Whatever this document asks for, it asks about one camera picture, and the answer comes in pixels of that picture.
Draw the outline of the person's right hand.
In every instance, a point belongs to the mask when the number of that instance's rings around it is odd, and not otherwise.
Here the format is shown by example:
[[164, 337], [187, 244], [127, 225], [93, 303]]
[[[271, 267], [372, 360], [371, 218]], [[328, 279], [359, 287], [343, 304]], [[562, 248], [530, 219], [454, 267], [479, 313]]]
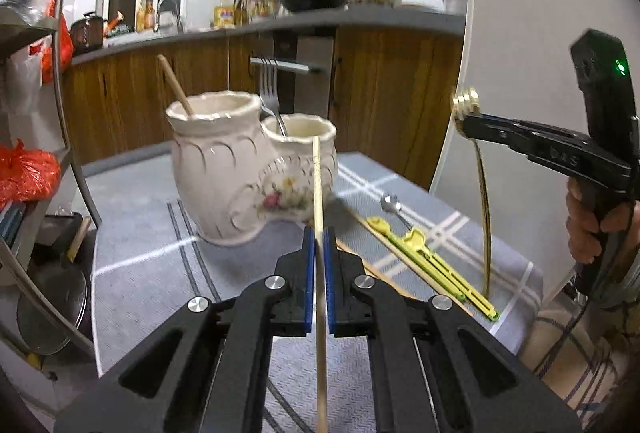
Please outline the person's right hand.
[[621, 267], [631, 267], [639, 251], [639, 202], [634, 203], [634, 210], [627, 205], [620, 205], [599, 221], [583, 203], [582, 191], [575, 179], [567, 181], [565, 198], [568, 212], [566, 229], [568, 233], [568, 249], [572, 258], [580, 264], [590, 264], [602, 252], [597, 241], [598, 233], [618, 233], [625, 231], [632, 216], [631, 225], [626, 235], [623, 249], [616, 263]]

